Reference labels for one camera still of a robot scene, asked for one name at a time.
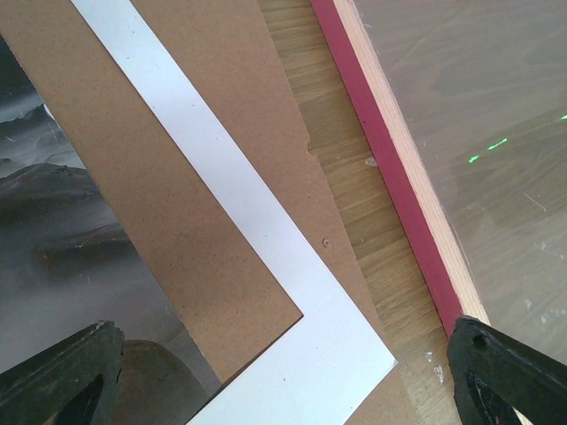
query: wooden table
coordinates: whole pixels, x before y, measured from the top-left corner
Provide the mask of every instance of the wooden table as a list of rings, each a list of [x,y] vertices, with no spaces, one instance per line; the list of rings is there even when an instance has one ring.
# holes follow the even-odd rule
[[[311,6],[260,6],[419,421],[459,423],[447,337]]]

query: hardboard sheet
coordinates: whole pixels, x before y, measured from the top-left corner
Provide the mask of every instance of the hardboard sheet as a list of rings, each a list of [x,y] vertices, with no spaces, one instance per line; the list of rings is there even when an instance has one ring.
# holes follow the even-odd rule
[[[307,131],[256,2],[134,4],[380,331],[322,170],[307,151]],[[0,5],[2,35],[183,323],[227,381],[300,312],[71,3],[2,0]],[[412,410],[394,370],[351,422],[412,423]]]

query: wooden frame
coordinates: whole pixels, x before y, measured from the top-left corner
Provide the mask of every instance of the wooden frame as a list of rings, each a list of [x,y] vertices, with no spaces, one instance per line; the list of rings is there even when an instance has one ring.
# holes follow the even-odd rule
[[[461,314],[489,323],[461,247],[354,2],[311,0],[445,331]]]

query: cardboard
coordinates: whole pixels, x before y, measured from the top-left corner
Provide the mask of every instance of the cardboard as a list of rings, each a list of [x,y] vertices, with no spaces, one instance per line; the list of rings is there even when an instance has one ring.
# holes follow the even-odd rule
[[[380,330],[259,6],[133,3]],[[0,32],[212,368],[228,381],[292,326],[299,310],[70,2],[0,0]],[[415,421],[395,371],[350,420],[380,421]]]

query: red frame edge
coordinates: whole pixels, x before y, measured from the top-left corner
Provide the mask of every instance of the red frame edge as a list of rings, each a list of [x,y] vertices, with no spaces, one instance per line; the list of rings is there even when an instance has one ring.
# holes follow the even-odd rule
[[[332,0],[311,0],[311,5],[319,19],[319,25],[382,173],[384,183],[390,192],[417,264],[429,287],[443,327],[450,336],[454,322],[462,315],[462,307],[417,196],[395,150],[393,140],[372,96],[335,4]]]

